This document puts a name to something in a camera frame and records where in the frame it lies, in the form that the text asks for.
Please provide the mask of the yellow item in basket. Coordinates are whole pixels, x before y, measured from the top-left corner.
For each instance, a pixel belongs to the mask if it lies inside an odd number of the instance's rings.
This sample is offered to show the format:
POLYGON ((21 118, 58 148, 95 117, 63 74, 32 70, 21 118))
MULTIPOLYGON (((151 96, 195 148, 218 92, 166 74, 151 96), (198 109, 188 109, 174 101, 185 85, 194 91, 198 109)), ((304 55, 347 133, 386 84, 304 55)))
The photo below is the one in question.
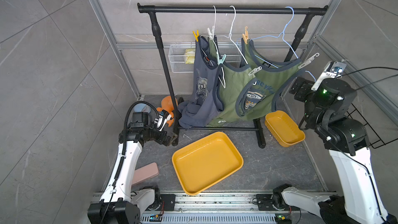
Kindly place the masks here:
POLYGON ((186 49, 184 51, 184 62, 185 62, 185 64, 194 64, 195 54, 196 54, 195 48, 186 49))

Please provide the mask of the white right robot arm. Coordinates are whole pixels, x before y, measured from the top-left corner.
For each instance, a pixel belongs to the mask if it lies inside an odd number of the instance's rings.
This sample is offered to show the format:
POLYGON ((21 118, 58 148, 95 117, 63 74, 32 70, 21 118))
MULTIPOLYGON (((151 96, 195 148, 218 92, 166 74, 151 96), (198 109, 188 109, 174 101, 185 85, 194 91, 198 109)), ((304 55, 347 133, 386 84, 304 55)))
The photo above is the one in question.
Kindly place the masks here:
POLYGON ((299 190, 284 184, 273 190, 273 207, 297 207, 327 224, 395 224, 379 195, 371 165, 370 141, 365 126, 345 114, 357 96, 347 82, 324 79, 314 82, 298 77, 290 89, 304 103, 300 126, 313 130, 323 141, 336 166, 343 195, 299 190))

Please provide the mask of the dark grey tank top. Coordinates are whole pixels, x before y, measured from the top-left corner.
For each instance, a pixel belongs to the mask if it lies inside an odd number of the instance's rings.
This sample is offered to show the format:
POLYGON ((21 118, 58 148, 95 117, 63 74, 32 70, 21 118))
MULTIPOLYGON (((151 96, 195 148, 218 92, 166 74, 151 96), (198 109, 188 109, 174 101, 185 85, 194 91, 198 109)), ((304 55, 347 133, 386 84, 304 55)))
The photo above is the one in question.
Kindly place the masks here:
POLYGON ((177 107, 181 127, 205 127, 218 115, 222 106, 215 97, 219 72, 215 46, 208 38, 199 36, 195 44, 193 92, 189 100, 177 107))

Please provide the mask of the black clothes rack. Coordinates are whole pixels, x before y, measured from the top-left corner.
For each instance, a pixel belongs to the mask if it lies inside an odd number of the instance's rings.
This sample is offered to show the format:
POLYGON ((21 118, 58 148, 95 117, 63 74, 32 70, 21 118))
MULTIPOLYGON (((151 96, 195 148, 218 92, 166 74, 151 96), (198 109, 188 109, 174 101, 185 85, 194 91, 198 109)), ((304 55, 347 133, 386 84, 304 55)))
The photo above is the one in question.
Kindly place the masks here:
MULTIPOLYGON (((164 45, 163 45, 163 40, 162 40, 162 32, 160 25, 157 20, 156 13, 237 13, 237 14, 262 14, 262 15, 287 15, 290 14, 290 12, 298 15, 305 15, 305 18, 300 25, 300 27, 297 29, 295 38, 292 42, 292 47, 293 50, 296 51, 297 48, 299 47, 299 44, 301 43, 301 40, 305 36, 305 33, 308 30, 309 24, 311 23, 313 17, 315 16, 324 16, 326 12, 329 9, 329 6, 324 6, 322 8, 317 8, 317 7, 309 7, 309 8, 294 8, 291 10, 290 8, 259 8, 259 7, 238 7, 238 8, 233 8, 232 6, 230 7, 205 7, 205 6, 154 6, 154 5, 141 5, 140 3, 137 3, 137 8, 140 13, 147 13, 150 17, 151 21, 151 27, 152 27, 152 34, 155 38, 155 43, 157 45, 157 49, 159 51, 160 59, 162 62, 163 66, 163 71, 165 74, 165 79, 167 82, 167 86, 169 89, 170 96, 174 98, 174 89, 172 85, 172 80, 170 77, 169 73, 169 67, 167 65, 166 61, 166 55, 164 52, 164 45)), ((179 131, 184 129, 183 127, 180 127, 178 124, 178 119, 179 119, 179 112, 177 111, 177 105, 176 103, 173 103, 174 109, 175 109, 175 123, 173 124, 173 131, 177 134, 177 139, 172 141, 173 146, 178 145, 178 135, 179 131)), ((266 147, 266 141, 265 137, 263 134, 263 129, 261 127, 260 119, 255 119, 253 120, 254 127, 253 128, 244 128, 244 127, 239 127, 239 128, 234 128, 234 127, 221 127, 221 128, 207 128, 207 127, 193 127, 192 129, 194 130, 218 130, 218 131, 227 131, 227 130, 236 130, 236 131, 254 131, 257 135, 257 141, 258 141, 258 146, 260 148, 265 148, 266 147)))

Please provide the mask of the plain green tank top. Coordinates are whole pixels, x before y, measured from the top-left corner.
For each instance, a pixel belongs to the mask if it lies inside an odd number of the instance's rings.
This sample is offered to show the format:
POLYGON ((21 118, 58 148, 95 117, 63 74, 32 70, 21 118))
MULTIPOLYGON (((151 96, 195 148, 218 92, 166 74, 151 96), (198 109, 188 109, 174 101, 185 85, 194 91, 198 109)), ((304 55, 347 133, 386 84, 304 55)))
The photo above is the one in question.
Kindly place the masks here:
POLYGON ((218 65, 216 84, 212 96, 215 98, 216 113, 207 124, 208 127, 221 127, 226 123, 236 121, 251 121, 254 119, 252 111, 242 109, 244 92, 249 89, 248 83, 253 82, 254 76, 243 59, 238 65, 224 62, 218 65))

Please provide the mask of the pink rectangular case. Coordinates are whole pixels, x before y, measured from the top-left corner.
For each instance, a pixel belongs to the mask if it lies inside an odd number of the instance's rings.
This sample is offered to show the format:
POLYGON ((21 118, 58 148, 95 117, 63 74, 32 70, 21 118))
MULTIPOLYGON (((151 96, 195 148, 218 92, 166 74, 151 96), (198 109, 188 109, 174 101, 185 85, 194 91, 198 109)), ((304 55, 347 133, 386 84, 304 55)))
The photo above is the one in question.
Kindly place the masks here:
POLYGON ((131 185, 132 186, 138 185, 158 175, 159 175, 158 165, 157 163, 153 162, 151 164, 148 164, 144 167, 135 170, 131 185))

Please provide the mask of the orange clothespin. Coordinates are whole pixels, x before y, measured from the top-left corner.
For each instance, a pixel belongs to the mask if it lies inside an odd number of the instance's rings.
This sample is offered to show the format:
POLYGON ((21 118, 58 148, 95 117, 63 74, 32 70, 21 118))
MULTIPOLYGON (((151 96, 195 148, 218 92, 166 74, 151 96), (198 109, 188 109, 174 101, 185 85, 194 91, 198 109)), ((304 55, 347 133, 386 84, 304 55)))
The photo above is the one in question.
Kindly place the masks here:
POLYGON ((242 39, 244 40, 245 44, 249 43, 249 34, 248 34, 248 27, 245 26, 245 32, 242 34, 242 39))

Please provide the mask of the large yellow plastic tray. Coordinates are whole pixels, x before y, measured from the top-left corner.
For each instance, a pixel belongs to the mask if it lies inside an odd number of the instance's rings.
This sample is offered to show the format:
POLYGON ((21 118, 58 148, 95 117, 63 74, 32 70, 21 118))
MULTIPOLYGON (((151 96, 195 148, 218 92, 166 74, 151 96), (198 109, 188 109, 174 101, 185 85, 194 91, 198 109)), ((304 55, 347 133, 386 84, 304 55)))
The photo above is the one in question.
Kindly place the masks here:
POLYGON ((174 152, 172 163, 184 192, 196 196, 240 170, 244 160, 225 133, 215 132, 174 152))

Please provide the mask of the green printed tank top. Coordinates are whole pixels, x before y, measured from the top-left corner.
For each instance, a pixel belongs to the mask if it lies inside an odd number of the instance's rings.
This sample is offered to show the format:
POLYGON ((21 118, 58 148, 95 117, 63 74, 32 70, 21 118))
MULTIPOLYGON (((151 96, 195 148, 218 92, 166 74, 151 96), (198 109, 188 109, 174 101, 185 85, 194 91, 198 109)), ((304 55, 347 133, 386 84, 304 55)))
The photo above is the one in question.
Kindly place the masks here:
POLYGON ((298 68, 302 61, 269 60, 258 53, 252 40, 248 44, 242 40, 241 50, 251 69, 262 66, 262 70, 253 75, 253 82, 248 83, 249 89, 244 92, 244 102, 241 104, 245 112, 252 111, 254 119, 258 119, 275 111, 276 99, 284 88, 302 74, 303 71, 298 68))

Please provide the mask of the orange plush toy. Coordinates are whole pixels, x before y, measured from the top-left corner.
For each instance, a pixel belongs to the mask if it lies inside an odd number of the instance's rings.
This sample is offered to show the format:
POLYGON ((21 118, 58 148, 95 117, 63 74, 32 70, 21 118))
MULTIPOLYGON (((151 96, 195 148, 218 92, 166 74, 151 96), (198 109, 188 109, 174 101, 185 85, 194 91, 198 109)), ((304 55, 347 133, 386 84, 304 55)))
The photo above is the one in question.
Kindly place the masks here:
POLYGON ((175 121, 175 119, 174 119, 175 109, 174 109, 174 105, 172 103, 172 97, 170 95, 166 96, 161 101, 161 107, 157 107, 158 112, 162 112, 163 110, 167 111, 171 115, 171 119, 166 122, 168 124, 168 126, 171 127, 175 121))

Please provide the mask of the metal base rail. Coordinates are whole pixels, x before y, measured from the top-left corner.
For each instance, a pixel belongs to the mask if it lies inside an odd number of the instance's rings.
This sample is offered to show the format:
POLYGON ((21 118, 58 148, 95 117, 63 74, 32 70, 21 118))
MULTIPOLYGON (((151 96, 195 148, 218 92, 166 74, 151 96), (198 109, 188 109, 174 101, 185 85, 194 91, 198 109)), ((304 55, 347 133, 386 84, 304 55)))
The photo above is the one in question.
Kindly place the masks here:
POLYGON ((281 195, 272 192, 189 196, 145 188, 133 191, 130 200, 99 197, 90 204, 87 216, 92 224, 290 224, 294 213, 315 211, 284 203, 281 195))

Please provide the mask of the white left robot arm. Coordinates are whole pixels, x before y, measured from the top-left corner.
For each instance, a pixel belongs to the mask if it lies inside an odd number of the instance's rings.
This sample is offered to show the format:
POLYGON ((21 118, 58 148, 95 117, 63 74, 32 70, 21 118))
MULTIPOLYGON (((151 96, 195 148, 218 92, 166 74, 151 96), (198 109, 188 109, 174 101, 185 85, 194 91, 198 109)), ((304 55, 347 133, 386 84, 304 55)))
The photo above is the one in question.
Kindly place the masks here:
POLYGON ((178 136, 169 136, 164 130, 164 126, 173 118, 170 112, 143 102, 155 113, 155 118, 151 118, 149 113, 134 111, 134 107, 140 103, 133 103, 126 113, 111 178, 99 202, 90 204, 88 208, 87 215, 92 224, 139 224, 142 213, 147 209, 160 210, 159 217, 164 214, 165 203, 157 186, 145 187, 134 196, 131 195, 131 188, 144 144, 154 141, 170 146, 178 136))

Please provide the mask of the small yellow plastic tray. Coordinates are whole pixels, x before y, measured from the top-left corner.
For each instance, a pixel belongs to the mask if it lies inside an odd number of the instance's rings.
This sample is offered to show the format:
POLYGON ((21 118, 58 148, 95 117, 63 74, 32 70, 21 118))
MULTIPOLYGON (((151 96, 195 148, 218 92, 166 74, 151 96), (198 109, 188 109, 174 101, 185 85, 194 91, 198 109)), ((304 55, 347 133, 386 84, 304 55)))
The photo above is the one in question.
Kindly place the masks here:
POLYGON ((305 140, 305 133, 284 111, 268 113, 264 123, 282 147, 290 147, 305 140))

